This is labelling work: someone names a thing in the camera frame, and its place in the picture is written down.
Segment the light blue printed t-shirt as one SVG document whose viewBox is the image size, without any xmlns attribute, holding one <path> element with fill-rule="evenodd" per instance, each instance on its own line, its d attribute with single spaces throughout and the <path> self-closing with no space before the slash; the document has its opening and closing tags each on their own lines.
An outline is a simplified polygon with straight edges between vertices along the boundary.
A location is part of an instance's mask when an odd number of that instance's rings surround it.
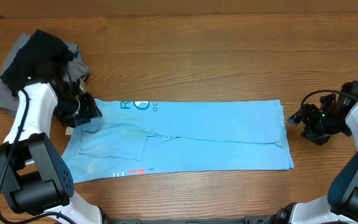
<svg viewBox="0 0 358 224">
<path fill-rule="evenodd" d="M 76 183 L 126 175 L 294 166 L 278 100 L 102 101 L 63 153 Z"/>
</svg>

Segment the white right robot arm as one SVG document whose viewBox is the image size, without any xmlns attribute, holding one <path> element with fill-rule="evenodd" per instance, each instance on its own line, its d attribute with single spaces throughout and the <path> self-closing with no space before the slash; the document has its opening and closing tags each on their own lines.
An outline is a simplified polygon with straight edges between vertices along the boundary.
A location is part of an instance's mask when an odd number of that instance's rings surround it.
<svg viewBox="0 0 358 224">
<path fill-rule="evenodd" d="M 356 153 L 333 180 L 328 194 L 307 203 L 291 203 L 264 220 L 265 223 L 358 223 L 358 81 L 347 82 L 339 91 L 320 90 L 320 107 L 301 102 L 288 118 L 303 123 L 304 138 L 322 145 L 333 134 L 351 136 Z"/>
</svg>

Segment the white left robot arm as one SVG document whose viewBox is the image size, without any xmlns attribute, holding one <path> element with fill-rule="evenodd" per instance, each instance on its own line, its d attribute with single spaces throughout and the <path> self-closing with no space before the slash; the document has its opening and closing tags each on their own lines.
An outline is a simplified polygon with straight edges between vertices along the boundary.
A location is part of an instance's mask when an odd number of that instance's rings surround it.
<svg viewBox="0 0 358 224">
<path fill-rule="evenodd" d="M 9 134 L 0 144 L 0 199 L 24 223 L 52 218 L 58 223 L 110 223 L 109 216 L 75 191 L 74 178 L 50 140 L 52 117 L 63 113 L 71 126 L 102 114 L 91 94 L 49 82 L 21 85 L 19 106 Z M 0 221 L 9 223 L 1 211 Z"/>
</svg>

